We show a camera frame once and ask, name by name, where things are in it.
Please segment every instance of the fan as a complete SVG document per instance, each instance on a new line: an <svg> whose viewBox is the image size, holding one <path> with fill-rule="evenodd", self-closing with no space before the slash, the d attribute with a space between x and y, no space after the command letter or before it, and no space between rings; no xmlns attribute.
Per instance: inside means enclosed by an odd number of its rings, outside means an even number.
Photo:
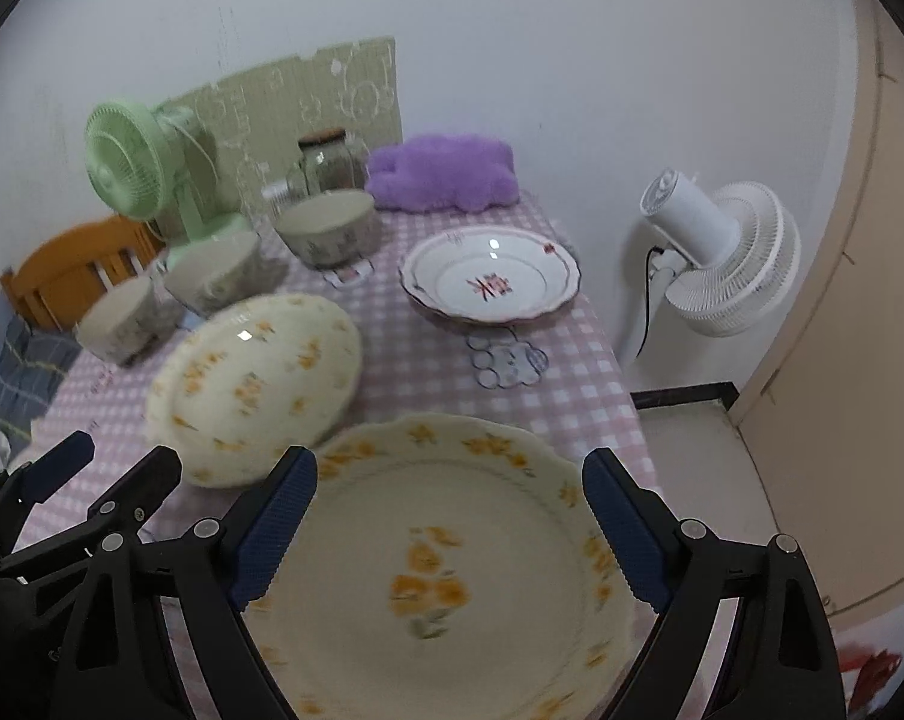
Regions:
<svg viewBox="0 0 904 720"><path fill-rule="evenodd" d="M646 334L663 298L697 333L741 333L782 303L796 279L799 230L763 184L729 184L710 199L681 172L665 170L639 208L674 247L650 252Z"/></svg>
<svg viewBox="0 0 904 720"><path fill-rule="evenodd" d="M169 264L190 242L252 228L241 214L202 218L203 198L186 162L187 145L208 161L217 183L218 172L199 143L201 134L199 118L190 108L151 111L127 100L97 105L85 125L85 167L95 192L109 207L136 221L151 221L166 209L177 209L185 238L170 242Z"/></svg>

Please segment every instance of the green fan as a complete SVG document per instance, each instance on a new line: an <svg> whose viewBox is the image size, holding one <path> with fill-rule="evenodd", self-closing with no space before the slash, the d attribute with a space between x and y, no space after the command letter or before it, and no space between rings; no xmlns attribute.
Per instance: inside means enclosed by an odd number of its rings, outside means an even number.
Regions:
<svg viewBox="0 0 904 720"><path fill-rule="evenodd" d="M203 198L186 162L188 146L204 156L218 183L215 162L199 143L201 134L191 108L152 111L127 100L97 105L85 125L85 167L95 192L110 208L136 221L177 210L185 237L169 242L170 265L189 244L252 228L241 214L204 218L200 213Z"/></svg>

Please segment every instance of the oval plate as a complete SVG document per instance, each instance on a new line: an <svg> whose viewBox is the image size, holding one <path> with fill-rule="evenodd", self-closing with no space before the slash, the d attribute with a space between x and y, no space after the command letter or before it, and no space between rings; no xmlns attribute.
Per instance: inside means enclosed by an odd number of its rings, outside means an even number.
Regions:
<svg viewBox="0 0 904 720"><path fill-rule="evenodd" d="M316 459L316 497L244 613L299 717L579 720L606 697L634 602L574 464L432 413Z"/></svg>
<svg viewBox="0 0 904 720"><path fill-rule="evenodd" d="M510 324L549 314L579 291L568 251L529 230L462 227L416 245L401 267L402 287L451 319Z"/></svg>
<svg viewBox="0 0 904 720"><path fill-rule="evenodd" d="M316 295L266 295L216 314L152 382L146 438L172 447L207 488L268 476L290 445L314 445L355 394L362 338Z"/></svg>

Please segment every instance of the wooden chair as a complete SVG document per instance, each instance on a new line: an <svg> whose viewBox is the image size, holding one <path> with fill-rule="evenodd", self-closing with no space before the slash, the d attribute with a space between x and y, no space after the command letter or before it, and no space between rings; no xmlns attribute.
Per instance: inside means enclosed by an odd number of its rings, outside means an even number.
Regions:
<svg viewBox="0 0 904 720"><path fill-rule="evenodd" d="M18 274L9 269L0 281L12 307L32 327L71 330L107 287L136 275L134 254L143 268L162 244L146 225L113 215L80 224L32 252Z"/></svg>

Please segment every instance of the floor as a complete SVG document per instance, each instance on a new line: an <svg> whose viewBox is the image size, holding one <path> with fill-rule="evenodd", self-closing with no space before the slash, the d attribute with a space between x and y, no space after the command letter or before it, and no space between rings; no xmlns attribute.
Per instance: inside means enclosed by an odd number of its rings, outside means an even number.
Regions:
<svg viewBox="0 0 904 720"><path fill-rule="evenodd" d="M777 533L749 450L721 403L644 409L639 421L665 502L679 519L701 519L721 538L766 544ZM729 641L735 602L723 601L699 676L680 717L702 716Z"/></svg>

